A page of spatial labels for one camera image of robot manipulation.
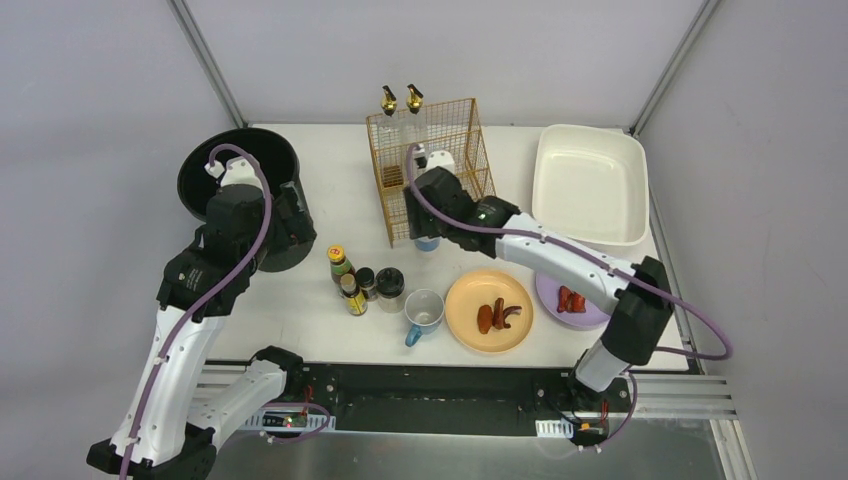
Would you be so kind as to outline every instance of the gray wall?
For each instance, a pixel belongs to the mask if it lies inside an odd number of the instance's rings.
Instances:
[[[629,126],[701,0],[188,3],[253,122],[362,123],[412,82],[486,125]]]
[[[164,1],[0,19],[0,478],[92,478],[196,226],[177,170],[229,126]]]
[[[844,0],[724,2],[642,137],[760,478],[848,468],[846,25]]]

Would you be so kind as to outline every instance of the sausage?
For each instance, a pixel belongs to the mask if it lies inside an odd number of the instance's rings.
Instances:
[[[586,313],[586,297],[574,292],[571,295],[571,313]]]
[[[477,329],[480,330],[480,333],[483,335],[489,333],[489,329],[492,328],[493,317],[492,307],[488,305],[483,305],[477,310]]]
[[[503,298],[495,300],[495,316],[492,320],[492,326],[497,330],[504,328]]]
[[[513,305],[511,307],[504,308],[504,328],[512,328],[512,325],[506,323],[506,319],[509,318],[510,315],[521,315],[521,305]]]
[[[559,302],[557,303],[557,313],[568,311],[568,302],[571,299],[571,290],[565,285],[559,287]]]

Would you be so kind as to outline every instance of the gold wire basket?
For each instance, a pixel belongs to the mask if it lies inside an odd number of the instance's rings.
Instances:
[[[368,141],[371,145],[371,161],[377,191],[386,220],[389,244],[409,238],[409,223],[406,218],[406,202],[403,189],[407,185],[406,151],[411,143],[423,143],[428,152],[447,150],[456,163],[456,176],[476,201],[486,195],[495,195],[492,172],[483,144],[483,130],[477,113],[477,100],[466,98],[451,102],[434,103],[421,107],[419,121],[425,125],[426,137],[404,143],[401,139],[402,125],[412,121],[409,110],[398,110],[393,119],[394,127],[386,127],[387,117],[380,113],[365,119]]]

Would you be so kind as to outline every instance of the mug handle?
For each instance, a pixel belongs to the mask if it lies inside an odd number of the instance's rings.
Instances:
[[[419,338],[421,338],[421,327],[413,325],[409,329],[409,333],[406,334],[406,346],[411,347],[415,345],[415,342],[417,342]]]

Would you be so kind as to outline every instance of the white container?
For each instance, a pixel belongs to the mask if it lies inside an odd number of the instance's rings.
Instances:
[[[648,234],[645,149],[623,133],[579,125],[542,131],[533,216],[560,235],[601,245],[635,245]]]

